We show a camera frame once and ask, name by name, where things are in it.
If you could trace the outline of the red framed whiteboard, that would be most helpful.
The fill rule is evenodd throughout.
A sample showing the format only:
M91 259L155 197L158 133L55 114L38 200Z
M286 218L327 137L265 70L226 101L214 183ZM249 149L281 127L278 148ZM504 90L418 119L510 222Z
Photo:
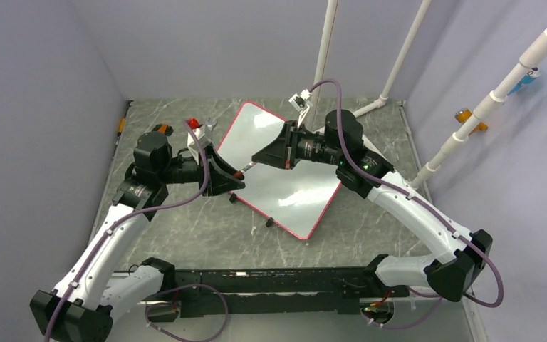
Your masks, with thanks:
M219 155L240 170L280 133L284 119L246 101L219 144ZM292 170L256 164L244 174L239 200L294 237L306 240L330 205L340 181L335 166L301 161Z

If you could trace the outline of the whiteboard marker white barrel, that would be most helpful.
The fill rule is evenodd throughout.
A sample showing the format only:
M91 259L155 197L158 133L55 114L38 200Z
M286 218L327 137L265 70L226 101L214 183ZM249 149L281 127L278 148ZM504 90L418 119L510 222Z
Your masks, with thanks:
M240 169L240 173L241 173L241 174L246 173L246 172L249 171L255 164L256 164L255 162L250 162L248 165L246 165L245 167L243 167L242 169Z

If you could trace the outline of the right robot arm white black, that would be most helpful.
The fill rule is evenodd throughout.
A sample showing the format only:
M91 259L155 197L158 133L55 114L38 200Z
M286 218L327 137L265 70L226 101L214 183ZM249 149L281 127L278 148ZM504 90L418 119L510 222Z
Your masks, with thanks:
M366 147L363 126L349 110L327 114L322 133L288 120L251 159L282 170L302 160L334 165L344 187L382 207L427 246L426 256L376 256L364 269L364 286L373 296L396 286L423 286L458 302L486 266L491 235L472 232L435 209L388 160Z

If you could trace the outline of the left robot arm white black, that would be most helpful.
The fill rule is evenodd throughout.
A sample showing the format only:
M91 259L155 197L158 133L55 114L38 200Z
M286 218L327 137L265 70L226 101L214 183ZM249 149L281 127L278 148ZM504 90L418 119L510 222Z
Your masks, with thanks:
M189 134L188 149L175 152L166 133L141 135L107 216L71 270L50 290L37 291L32 314L47 341L104 341L113 324L137 302L167 299L178 282L173 264L150 257L120 284L108 282L131 242L165 209L170 184L195 183L201 196L243 189L244 176L209 141Z

